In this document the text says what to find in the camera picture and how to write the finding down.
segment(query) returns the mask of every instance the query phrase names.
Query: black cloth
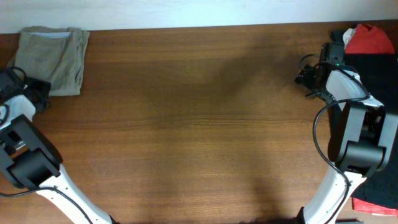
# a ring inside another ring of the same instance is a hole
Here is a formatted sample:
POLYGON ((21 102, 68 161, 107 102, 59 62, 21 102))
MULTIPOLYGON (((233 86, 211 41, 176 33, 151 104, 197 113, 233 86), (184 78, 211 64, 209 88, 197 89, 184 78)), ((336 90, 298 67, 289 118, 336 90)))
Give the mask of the black cloth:
MULTIPOLYGON (((354 66, 366 89, 385 106, 398 114, 398 56, 345 55, 345 64, 354 66)), ((358 187, 354 198, 387 208, 398 208, 398 138, 394 142, 388 165, 375 172, 358 187)))

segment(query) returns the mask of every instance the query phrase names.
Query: wooden table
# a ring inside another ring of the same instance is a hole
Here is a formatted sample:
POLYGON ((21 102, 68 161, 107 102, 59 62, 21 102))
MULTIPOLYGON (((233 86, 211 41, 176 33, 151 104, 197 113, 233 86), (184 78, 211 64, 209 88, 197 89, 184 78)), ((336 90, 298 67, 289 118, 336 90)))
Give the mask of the wooden table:
MULTIPOLYGON (((398 22, 372 22, 398 46, 398 22)), ((324 105, 294 83, 298 62, 351 22, 90 33, 80 96, 34 124, 84 193, 121 223, 292 218, 327 165, 312 141, 324 105)), ((18 35, 0 35, 0 65, 18 35)), ((326 116, 318 130, 326 149, 326 116)), ((0 176, 2 192, 18 192, 0 176)), ((4 223, 70 223, 38 195, 0 198, 4 223)), ((340 218, 397 223, 355 212, 340 218)))

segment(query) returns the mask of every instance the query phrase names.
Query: red cloth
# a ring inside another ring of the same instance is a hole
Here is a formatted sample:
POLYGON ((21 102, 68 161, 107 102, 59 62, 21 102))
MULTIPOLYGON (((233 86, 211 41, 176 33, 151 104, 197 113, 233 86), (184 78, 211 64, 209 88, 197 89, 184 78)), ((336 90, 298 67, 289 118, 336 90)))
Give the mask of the red cloth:
POLYGON ((357 198, 353 198, 353 210, 356 210, 359 212, 372 213, 372 214, 398 216, 398 210, 396 210, 396 209, 385 208, 382 206, 378 206, 378 205, 375 205, 372 203, 362 201, 357 198))
POLYGON ((359 24, 348 42, 346 54, 394 54, 394 46, 380 28, 359 24))

